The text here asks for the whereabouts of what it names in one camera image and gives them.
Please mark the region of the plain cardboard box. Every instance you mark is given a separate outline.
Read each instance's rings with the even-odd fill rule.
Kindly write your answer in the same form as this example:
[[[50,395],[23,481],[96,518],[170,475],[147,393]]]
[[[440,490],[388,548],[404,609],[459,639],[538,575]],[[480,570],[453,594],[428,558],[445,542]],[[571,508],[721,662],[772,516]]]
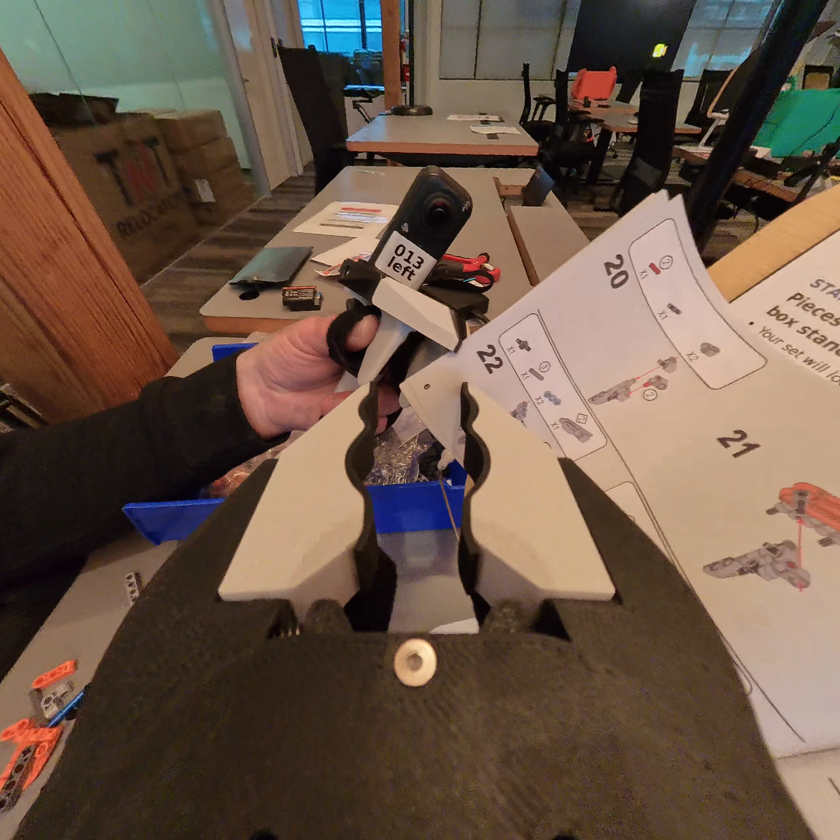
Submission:
[[[166,112],[154,120],[202,231],[225,225],[253,204],[255,188],[220,111]]]

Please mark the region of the brown edged grey table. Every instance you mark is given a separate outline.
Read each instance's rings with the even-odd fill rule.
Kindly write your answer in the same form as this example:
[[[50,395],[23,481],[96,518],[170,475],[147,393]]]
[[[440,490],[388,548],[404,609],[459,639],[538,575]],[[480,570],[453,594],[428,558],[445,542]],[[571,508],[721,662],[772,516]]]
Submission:
[[[388,154],[533,157],[538,143],[517,124],[383,113],[346,140],[349,151]]]

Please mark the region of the small orange grey toy piece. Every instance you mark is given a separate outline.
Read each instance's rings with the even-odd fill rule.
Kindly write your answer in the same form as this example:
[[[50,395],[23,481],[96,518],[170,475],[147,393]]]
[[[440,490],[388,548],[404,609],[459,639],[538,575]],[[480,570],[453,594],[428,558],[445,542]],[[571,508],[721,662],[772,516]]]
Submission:
[[[28,695],[42,726],[52,721],[73,696],[75,687],[71,678],[76,674],[77,668],[78,660],[73,658],[33,679]]]

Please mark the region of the white paper sheet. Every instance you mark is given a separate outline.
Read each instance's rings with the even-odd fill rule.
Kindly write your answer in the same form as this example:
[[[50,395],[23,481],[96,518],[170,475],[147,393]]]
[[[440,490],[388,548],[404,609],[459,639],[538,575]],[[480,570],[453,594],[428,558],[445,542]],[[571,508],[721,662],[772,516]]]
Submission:
[[[313,255],[311,261],[322,266],[331,267],[341,265],[345,259],[355,259],[359,256],[362,259],[368,259],[378,244],[379,241],[374,237],[353,238],[318,255]]]

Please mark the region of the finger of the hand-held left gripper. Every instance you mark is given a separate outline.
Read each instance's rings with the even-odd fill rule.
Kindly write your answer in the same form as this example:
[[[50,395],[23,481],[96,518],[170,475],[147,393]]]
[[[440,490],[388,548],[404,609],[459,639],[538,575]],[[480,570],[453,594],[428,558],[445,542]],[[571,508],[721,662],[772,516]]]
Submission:
[[[490,303],[483,291],[468,286],[427,286],[427,297],[464,317],[485,316]]]
[[[463,330],[452,308],[391,277],[384,277],[378,283],[373,305],[382,314],[421,333],[448,351],[457,351],[463,341]]]

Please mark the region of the orange toy beam assembly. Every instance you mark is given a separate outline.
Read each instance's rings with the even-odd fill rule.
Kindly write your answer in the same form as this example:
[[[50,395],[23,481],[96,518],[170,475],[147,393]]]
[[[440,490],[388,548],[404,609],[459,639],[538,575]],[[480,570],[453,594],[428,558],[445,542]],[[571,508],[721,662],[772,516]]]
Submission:
[[[1,775],[1,813],[8,812],[38,778],[63,729],[62,723],[40,727],[35,719],[24,718],[2,730],[1,741],[11,742],[15,750]]]

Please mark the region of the large printed cardboard box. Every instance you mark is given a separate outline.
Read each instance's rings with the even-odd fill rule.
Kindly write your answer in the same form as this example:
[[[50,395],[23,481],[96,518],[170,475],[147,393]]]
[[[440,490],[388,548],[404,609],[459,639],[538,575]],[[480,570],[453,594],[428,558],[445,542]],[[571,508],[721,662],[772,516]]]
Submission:
[[[196,218],[151,115],[51,132],[137,281],[195,244]]]

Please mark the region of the clear plastic bags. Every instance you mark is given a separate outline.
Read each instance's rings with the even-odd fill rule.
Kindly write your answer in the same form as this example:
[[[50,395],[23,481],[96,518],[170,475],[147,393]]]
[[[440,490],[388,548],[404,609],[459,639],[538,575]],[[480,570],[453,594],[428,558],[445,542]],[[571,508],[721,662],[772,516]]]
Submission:
[[[376,439],[374,463],[365,484],[383,487],[437,482],[441,477],[449,480],[455,462],[440,468],[438,463],[443,454],[443,445],[427,429],[403,442],[395,428],[389,427]]]

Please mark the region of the printed paper sheet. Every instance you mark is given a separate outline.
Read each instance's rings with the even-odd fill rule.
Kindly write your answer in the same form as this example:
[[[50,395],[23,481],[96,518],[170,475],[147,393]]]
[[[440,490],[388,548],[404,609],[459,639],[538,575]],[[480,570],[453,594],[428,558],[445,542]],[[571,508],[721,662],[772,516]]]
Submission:
[[[379,238],[398,205],[377,202],[332,202],[294,228],[295,233],[347,238]]]

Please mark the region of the wooden pillar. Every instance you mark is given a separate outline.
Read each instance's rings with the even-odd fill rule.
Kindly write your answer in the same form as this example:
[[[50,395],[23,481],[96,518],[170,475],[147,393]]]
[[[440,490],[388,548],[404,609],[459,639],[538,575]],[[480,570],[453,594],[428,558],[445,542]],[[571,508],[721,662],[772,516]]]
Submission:
[[[134,399],[179,358],[1,55],[1,368],[47,422]]]

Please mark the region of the toy instruction booklet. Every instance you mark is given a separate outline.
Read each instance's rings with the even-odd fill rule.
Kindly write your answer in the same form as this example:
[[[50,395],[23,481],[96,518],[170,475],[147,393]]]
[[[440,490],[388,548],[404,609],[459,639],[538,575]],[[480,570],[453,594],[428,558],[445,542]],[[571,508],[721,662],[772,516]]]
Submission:
[[[467,382],[577,462],[699,596],[773,755],[838,748],[838,388],[726,306],[659,192],[404,393],[458,457]]]

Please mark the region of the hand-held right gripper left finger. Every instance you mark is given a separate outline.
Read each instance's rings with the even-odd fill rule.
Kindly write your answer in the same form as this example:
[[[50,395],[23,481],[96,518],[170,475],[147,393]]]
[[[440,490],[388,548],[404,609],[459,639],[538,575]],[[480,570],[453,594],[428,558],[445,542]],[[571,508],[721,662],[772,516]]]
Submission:
[[[223,601],[393,604],[396,569],[365,485],[378,424],[376,387],[362,385],[279,455],[218,587]]]

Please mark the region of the person's left forearm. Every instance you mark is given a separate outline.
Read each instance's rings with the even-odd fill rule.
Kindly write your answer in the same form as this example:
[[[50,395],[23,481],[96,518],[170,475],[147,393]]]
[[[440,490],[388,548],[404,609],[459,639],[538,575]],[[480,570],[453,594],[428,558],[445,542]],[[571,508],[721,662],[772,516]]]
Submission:
[[[2,586],[83,559],[127,524],[125,505],[184,499],[283,442],[250,426],[237,359],[154,381],[103,412],[2,434]]]

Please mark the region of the grey top table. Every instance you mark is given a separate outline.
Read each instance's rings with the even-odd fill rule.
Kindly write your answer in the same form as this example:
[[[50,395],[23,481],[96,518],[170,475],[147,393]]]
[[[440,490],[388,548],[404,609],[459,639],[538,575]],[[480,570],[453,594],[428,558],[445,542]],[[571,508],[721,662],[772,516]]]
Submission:
[[[417,167],[347,167],[292,218],[267,247],[310,246],[311,255],[349,242],[346,237],[303,233],[298,227],[331,203],[352,201],[365,207],[375,204],[398,205],[419,172]],[[471,218],[454,244],[457,256],[476,256],[487,252],[490,263],[500,268],[500,281],[489,293],[490,318],[508,309],[531,289],[518,246],[498,193],[496,180],[510,186],[525,185],[531,171],[448,168],[447,172],[471,195]],[[278,291],[261,292],[254,300],[241,300],[239,292],[226,284],[200,310],[206,327],[221,335],[242,335],[276,331],[291,320],[307,317],[306,312],[285,308]]]

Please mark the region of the orange chair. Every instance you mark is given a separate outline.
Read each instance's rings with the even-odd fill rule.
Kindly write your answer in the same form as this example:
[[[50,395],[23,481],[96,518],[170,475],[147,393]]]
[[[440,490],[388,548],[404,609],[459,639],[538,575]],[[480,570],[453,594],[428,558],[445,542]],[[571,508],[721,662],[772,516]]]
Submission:
[[[616,80],[617,69],[615,66],[610,66],[608,70],[582,68],[575,74],[570,98],[580,104],[583,104],[585,100],[605,102],[613,94]]]

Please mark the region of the blue toy axle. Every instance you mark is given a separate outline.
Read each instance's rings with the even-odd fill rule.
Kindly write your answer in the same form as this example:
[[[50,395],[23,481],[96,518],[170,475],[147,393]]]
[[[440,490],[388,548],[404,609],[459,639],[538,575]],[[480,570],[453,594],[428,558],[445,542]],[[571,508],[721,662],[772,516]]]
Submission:
[[[61,708],[54,717],[50,719],[48,727],[57,728],[65,720],[77,714],[77,711],[81,707],[82,702],[87,697],[89,688],[90,684],[84,686],[74,697],[72,697],[67,702],[67,704],[63,708]]]

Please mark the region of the dark flat pouch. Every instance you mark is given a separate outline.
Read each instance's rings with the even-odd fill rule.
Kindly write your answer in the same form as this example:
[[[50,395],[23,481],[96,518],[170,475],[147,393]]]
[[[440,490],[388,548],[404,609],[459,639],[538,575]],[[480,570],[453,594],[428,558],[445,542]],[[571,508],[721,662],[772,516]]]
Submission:
[[[263,248],[234,275],[228,285],[257,291],[287,286],[311,254],[311,246]]]

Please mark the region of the blue plastic bin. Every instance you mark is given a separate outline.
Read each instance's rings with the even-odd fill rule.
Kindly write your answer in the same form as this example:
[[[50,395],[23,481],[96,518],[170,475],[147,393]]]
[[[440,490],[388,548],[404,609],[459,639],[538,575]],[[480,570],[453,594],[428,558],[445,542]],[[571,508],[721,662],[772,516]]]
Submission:
[[[183,377],[235,354],[254,344],[243,339],[204,338],[192,344],[168,371]],[[378,534],[447,530],[460,527],[467,474],[459,463],[449,467],[442,485],[432,481],[412,484],[369,486]],[[123,512],[137,531],[159,545],[188,538],[224,502],[204,497],[203,492],[187,500],[138,502],[125,505]]]

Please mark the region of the green cloth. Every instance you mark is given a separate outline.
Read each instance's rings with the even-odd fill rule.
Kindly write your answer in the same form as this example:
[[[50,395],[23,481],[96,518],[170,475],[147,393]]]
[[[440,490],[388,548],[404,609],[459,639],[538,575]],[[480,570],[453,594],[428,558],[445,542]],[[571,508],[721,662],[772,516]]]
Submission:
[[[838,135],[838,88],[790,90],[777,98],[752,144],[784,158],[819,153]]]

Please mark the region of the black office chair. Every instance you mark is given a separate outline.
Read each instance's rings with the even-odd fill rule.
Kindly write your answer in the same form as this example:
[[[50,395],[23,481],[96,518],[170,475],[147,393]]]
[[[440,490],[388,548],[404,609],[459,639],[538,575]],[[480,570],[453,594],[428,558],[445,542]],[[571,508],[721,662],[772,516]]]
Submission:
[[[665,186],[683,76],[683,70],[652,71],[643,78],[633,154],[611,199],[619,217]]]

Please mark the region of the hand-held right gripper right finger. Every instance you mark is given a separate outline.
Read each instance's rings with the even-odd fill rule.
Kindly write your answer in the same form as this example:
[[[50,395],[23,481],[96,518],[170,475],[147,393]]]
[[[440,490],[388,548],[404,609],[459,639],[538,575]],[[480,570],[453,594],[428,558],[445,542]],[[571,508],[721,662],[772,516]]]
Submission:
[[[615,585],[561,460],[475,385],[460,387],[465,490],[458,574],[486,603],[605,602]]]

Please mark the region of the person's left hand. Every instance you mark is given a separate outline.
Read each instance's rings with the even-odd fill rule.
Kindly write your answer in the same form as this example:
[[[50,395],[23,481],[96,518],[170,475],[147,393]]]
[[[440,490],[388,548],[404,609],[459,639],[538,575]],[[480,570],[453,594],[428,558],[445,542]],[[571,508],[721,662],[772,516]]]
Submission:
[[[258,436],[307,431],[351,395],[340,391],[343,367],[329,356],[335,316],[300,320],[236,361],[238,398]]]

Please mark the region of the tall black chair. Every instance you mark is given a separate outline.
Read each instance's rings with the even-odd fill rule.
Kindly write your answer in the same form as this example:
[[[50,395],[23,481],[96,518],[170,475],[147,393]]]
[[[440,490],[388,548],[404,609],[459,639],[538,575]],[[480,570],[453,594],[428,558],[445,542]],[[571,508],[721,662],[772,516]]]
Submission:
[[[320,193],[342,169],[352,164],[354,155],[346,145],[346,129],[323,75],[317,51],[279,45],[277,54],[310,143],[315,191]]]

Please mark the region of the black pole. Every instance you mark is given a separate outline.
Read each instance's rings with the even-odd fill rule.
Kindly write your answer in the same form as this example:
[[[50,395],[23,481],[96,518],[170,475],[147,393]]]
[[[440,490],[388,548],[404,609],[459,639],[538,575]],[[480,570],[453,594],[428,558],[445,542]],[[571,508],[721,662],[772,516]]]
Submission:
[[[699,252],[716,226],[719,203],[826,5],[827,1],[779,3],[721,137],[685,197]]]

